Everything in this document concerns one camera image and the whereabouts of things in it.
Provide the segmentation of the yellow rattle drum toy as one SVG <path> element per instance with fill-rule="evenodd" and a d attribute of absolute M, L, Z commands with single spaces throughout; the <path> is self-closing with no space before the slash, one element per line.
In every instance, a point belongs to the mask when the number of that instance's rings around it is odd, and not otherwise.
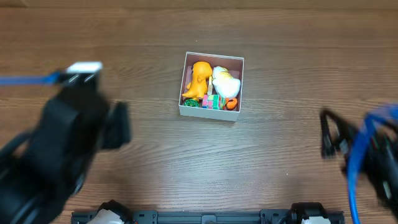
<path fill-rule="evenodd" d="M 213 77 L 210 76 L 208 79 L 208 90 L 207 90 L 207 95 L 212 95 L 213 94 Z"/>

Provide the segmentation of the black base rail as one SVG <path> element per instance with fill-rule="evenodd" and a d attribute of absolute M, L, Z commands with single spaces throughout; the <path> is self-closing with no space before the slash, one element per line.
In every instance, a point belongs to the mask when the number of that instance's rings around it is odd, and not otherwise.
<path fill-rule="evenodd" d="M 263 209 L 259 212 L 158 212 L 139 210 L 132 213 L 132 223 L 255 223 L 272 224 L 287 216 L 287 209 Z"/>

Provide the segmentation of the white plush duck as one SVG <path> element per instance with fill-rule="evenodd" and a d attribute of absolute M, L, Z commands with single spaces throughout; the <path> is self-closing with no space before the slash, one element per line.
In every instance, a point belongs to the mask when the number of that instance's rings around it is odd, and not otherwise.
<path fill-rule="evenodd" d="M 241 89 L 241 81 L 234 78 L 229 71 L 221 66 L 213 68 L 212 84 L 217 94 L 225 100 L 225 107 L 228 110 L 234 110 L 238 104 L 237 96 Z"/>

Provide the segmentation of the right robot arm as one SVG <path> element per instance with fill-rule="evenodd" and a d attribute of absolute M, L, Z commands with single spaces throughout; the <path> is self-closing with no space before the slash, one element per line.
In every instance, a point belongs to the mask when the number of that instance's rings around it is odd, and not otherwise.
<path fill-rule="evenodd" d="M 361 174 L 367 175 L 383 205 L 397 215 L 397 105 L 384 105 L 368 113 L 360 126 L 324 108 L 320 124 L 322 158 L 341 154 L 345 159 L 342 171 L 353 223 L 360 222 L 356 186 Z"/>

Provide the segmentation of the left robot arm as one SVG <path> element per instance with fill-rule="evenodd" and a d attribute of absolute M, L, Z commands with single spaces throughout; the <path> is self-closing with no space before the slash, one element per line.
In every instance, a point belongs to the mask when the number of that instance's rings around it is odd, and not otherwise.
<path fill-rule="evenodd" d="M 131 140 L 128 106 L 88 79 L 64 84 L 35 128 L 1 149 L 1 223 L 50 223 L 82 188 L 100 150 Z"/>

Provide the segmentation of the orange dinosaur toy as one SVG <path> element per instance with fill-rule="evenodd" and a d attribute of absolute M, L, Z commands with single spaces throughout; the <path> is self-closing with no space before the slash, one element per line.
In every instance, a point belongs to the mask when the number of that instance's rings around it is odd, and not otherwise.
<path fill-rule="evenodd" d="M 187 85 L 186 93 L 182 93 L 185 98 L 202 100 L 208 91 L 207 80 L 212 76 L 213 70 L 208 62 L 199 61 L 193 64 L 192 80 Z"/>

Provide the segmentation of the green round disc toy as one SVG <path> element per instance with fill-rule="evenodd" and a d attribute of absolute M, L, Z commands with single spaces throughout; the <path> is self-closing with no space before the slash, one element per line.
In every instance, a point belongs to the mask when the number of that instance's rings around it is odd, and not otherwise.
<path fill-rule="evenodd" d="M 189 106 L 189 107 L 195 107 L 198 108 L 200 106 L 200 103 L 198 100 L 194 100 L 193 98 L 187 98 L 183 102 L 184 106 Z"/>

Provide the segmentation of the white open cardboard box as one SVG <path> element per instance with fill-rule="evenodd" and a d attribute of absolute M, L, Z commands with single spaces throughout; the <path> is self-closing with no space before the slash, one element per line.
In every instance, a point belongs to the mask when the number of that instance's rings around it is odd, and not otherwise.
<path fill-rule="evenodd" d="M 187 92 L 186 87 L 192 80 L 193 64 L 199 61 L 208 62 L 212 70 L 214 67 L 217 66 L 224 67 L 229 71 L 229 73 L 234 78 L 240 79 L 241 89 L 237 96 L 238 104 L 234 110 L 228 110 L 225 106 L 222 110 L 204 109 L 201 107 L 202 100 L 199 100 L 200 106 L 198 108 L 183 105 L 183 102 L 187 98 L 183 97 L 182 93 Z M 185 55 L 183 77 L 181 82 L 180 96 L 178 103 L 180 114 L 184 116 L 194 116 L 199 118 L 236 121 L 240 114 L 241 98 L 243 93 L 243 71 L 244 71 L 244 59 L 242 57 L 187 52 Z M 212 95 L 218 95 L 214 87 Z"/>

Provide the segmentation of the pastel rubik's cube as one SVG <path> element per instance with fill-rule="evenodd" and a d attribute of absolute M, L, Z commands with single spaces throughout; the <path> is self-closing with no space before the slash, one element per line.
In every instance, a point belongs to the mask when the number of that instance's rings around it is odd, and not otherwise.
<path fill-rule="evenodd" d="M 226 104 L 226 98 L 221 95 L 204 95 L 201 107 L 210 110 L 222 110 Z"/>

